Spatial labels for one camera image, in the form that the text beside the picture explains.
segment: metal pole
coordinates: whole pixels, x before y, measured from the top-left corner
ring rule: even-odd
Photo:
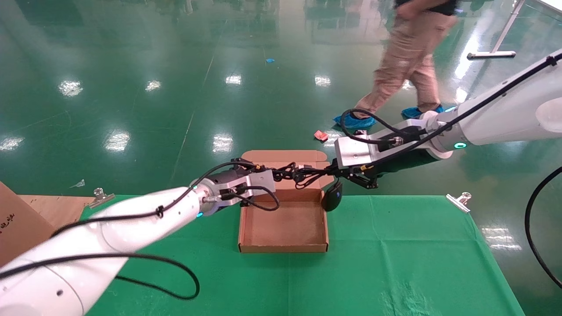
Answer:
[[[490,53],[493,54],[493,53],[497,52],[498,48],[500,48],[501,43],[504,41],[505,36],[509,32],[509,29],[511,29],[511,26],[512,26],[513,22],[515,21],[515,18],[517,17],[517,15],[519,14],[519,10],[521,10],[521,8],[523,7],[524,3],[525,3],[525,0],[519,0],[517,5],[515,6],[513,11],[511,12],[511,16],[509,17],[509,20],[505,24],[504,30],[501,32],[500,38],[497,39],[496,45],[493,47],[493,49]]]
[[[515,21],[515,18],[519,14],[519,11],[521,10],[524,4],[525,4],[525,0],[519,0],[519,2],[517,2],[515,8],[511,12],[511,15],[509,16],[509,19],[507,20],[507,23],[504,26],[504,29],[501,31],[500,37],[497,39],[497,42],[491,51],[469,53],[466,57],[468,59],[490,58],[490,57],[510,57],[510,58],[515,57],[516,52],[514,51],[498,51],[498,49],[500,48],[501,43],[504,41],[505,36],[509,32],[509,29],[511,29],[511,26]]]

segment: open cardboard box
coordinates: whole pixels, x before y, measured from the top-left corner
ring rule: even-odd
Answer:
[[[290,162],[323,169],[330,163],[325,153],[316,150],[252,150],[243,159],[280,168]],[[294,181],[275,182],[275,195],[280,207],[264,211],[254,206],[242,207],[238,248],[240,252],[326,252],[328,251],[328,223],[320,204],[323,187],[332,176],[321,177],[312,185],[297,190]],[[275,206],[269,195],[255,197],[267,207]]]

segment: black shirt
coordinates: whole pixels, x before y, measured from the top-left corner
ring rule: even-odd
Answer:
[[[411,1],[411,0],[395,0],[396,1],[396,5],[395,8],[397,8],[398,6]],[[441,13],[444,15],[454,15],[455,14],[455,9],[457,6],[459,0],[448,0],[447,2],[438,5],[437,7],[433,7],[428,9],[429,11],[433,11],[433,12],[437,12],[437,13]]]

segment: hand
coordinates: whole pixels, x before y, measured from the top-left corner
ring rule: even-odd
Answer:
[[[404,20],[414,19],[420,11],[414,6],[414,1],[406,2],[396,8],[396,16]]]

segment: glossy floor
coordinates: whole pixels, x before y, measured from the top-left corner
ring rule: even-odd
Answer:
[[[528,0],[502,46],[516,58],[467,60],[492,47],[513,5],[460,2],[459,23],[435,53],[443,103],[482,93],[560,48],[562,18]],[[17,193],[143,194],[187,185],[251,149],[333,157],[341,133],[331,118],[369,91],[390,21],[390,0],[2,0],[0,180]],[[379,114],[396,123],[414,104],[405,84]],[[328,142],[313,140],[317,129]],[[526,244],[523,213],[532,189],[560,165],[561,148],[561,140],[467,148],[387,175],[377,191],[346,183],[345,192],[469,191],[473,218],[523,309],[552,315],[562,292]],[[545,189],[532,219],[559,276],[561,183]]]

